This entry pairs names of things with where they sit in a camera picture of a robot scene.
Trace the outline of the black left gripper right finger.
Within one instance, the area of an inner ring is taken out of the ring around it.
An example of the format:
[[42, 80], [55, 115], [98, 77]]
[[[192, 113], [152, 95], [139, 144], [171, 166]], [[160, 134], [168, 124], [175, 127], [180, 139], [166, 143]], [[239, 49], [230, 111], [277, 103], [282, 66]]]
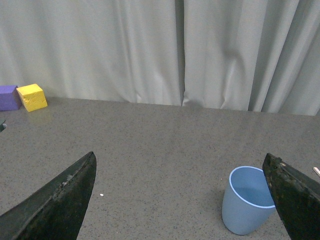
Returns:
[[262, 170], [277, 213], [292, 240], [320, 238], [320, 183], [267, 153]]

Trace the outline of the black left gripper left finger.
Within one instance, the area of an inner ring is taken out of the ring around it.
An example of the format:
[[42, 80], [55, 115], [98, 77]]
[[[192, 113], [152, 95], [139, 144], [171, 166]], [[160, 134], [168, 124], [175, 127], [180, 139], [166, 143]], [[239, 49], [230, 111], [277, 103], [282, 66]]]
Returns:
[[0, 216], [2, 240], [75, 240], [97, 171], [91, 151]]

